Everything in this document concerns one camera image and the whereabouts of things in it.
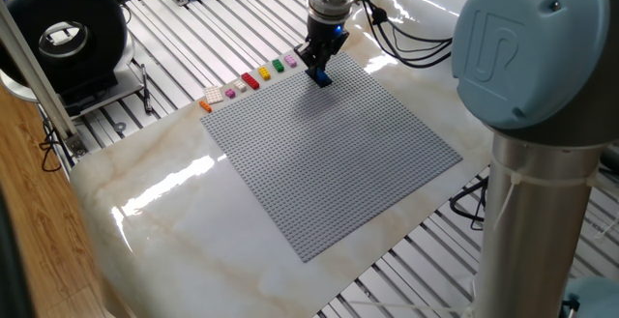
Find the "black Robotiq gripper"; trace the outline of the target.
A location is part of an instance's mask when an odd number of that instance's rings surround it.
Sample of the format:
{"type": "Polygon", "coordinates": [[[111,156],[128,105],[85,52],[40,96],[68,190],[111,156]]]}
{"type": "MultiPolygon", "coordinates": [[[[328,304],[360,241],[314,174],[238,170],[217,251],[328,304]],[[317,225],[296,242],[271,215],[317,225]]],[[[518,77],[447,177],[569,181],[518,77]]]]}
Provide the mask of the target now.
{"type": "Polygon", "coordinates": [[[309,69],[326,71],[326,64],[349,37],[342,24],[327,24],[310,17],[306,42],[294,47],[295,53],[309,69]]]}

